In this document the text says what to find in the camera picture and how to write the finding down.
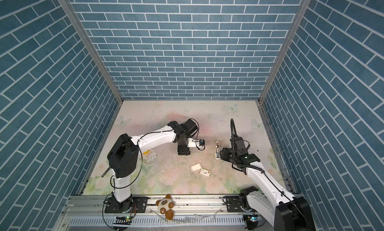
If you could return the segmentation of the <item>cardboard staple tray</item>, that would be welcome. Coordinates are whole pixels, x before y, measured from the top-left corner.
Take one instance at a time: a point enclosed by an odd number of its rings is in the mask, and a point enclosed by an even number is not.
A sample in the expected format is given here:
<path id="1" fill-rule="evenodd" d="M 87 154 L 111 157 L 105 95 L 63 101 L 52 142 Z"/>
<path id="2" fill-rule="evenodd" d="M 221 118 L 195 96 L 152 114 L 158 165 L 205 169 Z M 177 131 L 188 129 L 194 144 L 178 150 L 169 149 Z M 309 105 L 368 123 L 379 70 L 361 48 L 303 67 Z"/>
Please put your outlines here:
<path id="1" fill-rule="evenodd" d="M 197 164 L 194 164 L 191 166 L 191 171 L 194 172 L 194 171 L 198 171 L 202 169 L 202 165 L 200 163 L 197 163 Z"/>

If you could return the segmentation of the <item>white staple box sleeve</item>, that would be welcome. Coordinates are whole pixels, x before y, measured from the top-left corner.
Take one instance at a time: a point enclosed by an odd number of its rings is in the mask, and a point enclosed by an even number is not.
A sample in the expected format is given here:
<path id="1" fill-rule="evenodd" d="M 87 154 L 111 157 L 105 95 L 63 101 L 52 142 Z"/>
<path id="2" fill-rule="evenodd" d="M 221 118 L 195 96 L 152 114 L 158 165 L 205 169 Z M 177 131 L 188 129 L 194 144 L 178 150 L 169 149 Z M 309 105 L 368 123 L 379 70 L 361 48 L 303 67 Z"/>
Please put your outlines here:
<path id="1" fill-rule="evenodd" d="M 205 177 L 209 177 L 211 175 L 211 172 L 207 169 L 201 168 L 200 175 L 205 176 Z"/>

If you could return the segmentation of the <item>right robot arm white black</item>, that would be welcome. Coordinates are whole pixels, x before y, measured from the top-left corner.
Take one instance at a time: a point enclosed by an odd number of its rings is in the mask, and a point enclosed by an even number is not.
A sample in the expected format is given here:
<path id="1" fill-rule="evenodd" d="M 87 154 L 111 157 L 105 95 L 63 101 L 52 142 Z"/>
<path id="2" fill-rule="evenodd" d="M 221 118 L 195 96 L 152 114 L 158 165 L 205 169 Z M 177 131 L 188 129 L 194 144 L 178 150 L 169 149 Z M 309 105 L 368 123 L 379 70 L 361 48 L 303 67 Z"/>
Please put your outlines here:
<path id="1" fill-rule="evenodd" d="M 241 190 L 244 210 L 255 210 L 270 223 L 275 231 L 315 231 L 309 203 L 287 191 L 265 169 L 260 159 L 248 152 L 245 141 L 238 135 L 230 139 L 231 147 L 220 151 L 221 160 L 244 173 L 255 186 Z"/>

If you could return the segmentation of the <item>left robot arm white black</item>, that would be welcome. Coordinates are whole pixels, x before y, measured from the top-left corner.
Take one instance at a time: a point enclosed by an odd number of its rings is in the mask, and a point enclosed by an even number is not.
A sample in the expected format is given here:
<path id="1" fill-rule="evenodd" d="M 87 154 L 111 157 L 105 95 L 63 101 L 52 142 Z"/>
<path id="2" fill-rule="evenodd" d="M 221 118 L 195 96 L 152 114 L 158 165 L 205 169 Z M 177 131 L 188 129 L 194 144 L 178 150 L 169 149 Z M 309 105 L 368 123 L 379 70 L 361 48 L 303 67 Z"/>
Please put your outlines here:
<path id="1" fill-rule="evenodd" d="M 113 171 L 110 185 L 113 188 L 113 198 L 117 204 L 132 202 L 130 186 L 131 174 L 137 168 L 138 158 L 143 158 L 143 152 L 166 143 L 177 143 L 178 155 L 190 155 L 191 148 L 200 151 L 205 149 L 205 141 L 199 139 L 200 126 L 195 119 L 188 119 L 179 124 L 171 121 L 166 126 L 143 135 L 128 136 L 122 134 L 107 155 L 109 170 Z"/>

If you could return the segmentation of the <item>brown white plush toy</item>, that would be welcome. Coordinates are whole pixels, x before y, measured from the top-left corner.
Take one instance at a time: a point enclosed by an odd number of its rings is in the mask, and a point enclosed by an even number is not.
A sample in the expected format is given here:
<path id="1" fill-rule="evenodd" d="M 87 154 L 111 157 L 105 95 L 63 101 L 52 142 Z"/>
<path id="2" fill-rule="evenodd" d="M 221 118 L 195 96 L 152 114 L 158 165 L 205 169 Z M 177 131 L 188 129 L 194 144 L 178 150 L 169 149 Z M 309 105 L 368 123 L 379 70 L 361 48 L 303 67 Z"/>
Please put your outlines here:
<path id="1" fill-rule="evenodd" d="M 173 207 L 175 206 L 172 196 L 167 194 L 165 198 L 156 201 L 156 206 L 161 215 L 164 215 L 167 220 L 172 220 L 174 218 Z"/>

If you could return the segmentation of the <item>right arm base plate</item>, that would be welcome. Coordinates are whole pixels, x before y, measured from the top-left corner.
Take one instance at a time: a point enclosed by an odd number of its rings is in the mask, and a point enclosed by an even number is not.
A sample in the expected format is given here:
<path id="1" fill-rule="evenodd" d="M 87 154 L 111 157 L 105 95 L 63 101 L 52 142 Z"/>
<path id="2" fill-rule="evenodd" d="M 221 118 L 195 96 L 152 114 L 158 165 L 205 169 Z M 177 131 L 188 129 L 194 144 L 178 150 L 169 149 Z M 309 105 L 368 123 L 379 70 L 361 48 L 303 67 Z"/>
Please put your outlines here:
<path id="1" fill-rule="evenodd" d="M 222 201 L 228 213 L 257 213 L 254 209 L 245 209 L 241 204 L 239 195 L 223 196 Z"/>

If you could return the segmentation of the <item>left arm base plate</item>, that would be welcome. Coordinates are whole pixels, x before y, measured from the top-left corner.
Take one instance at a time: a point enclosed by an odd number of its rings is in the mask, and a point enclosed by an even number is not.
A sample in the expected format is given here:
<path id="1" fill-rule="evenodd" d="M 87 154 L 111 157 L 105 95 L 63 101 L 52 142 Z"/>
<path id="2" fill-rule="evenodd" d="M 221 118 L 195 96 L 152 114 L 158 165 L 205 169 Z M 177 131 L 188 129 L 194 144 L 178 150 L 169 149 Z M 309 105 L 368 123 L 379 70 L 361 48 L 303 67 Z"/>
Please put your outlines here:
<path id="1" fill-rule="evenodd" d="M 114 196 L 107 198 L 104 201 L 105 213 L 123 214 L 123 213 L 144 213 L 147 208 L 147 197 L 130 197 L 127 200 L 119 203 Z"/>

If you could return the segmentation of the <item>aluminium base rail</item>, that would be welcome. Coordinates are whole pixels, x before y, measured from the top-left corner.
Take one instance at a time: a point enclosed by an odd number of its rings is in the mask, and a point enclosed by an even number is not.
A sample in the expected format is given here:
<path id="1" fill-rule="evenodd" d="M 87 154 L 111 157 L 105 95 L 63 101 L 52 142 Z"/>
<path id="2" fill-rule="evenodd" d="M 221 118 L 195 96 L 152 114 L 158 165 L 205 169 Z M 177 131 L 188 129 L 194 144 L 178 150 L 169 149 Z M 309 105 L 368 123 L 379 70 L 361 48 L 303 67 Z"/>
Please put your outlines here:
<path id="1" fill-rule="evenodd" d="M 171 221 L 161 215 L 156 206 L 156 201 L 165 198 L 165 196 L 134 195 L 134 197 L 148 198 L 146 211 L 140 214 L 105 213 L 104 201 L 107 198 L 103 196 L 71 196 L 54 230 L 102 228 L 107 231 L 131 231 L 134 228 L 149 230 L 174 227 L 242 226 L 251 231 L 263 224 L 270 224 L 258 212 L 228 213 L 222 197 L 234 195 L 240 196 L 240 194 L 174 195 L 172 196 L 175 203 L 173 207 L 174 218 Z"/>

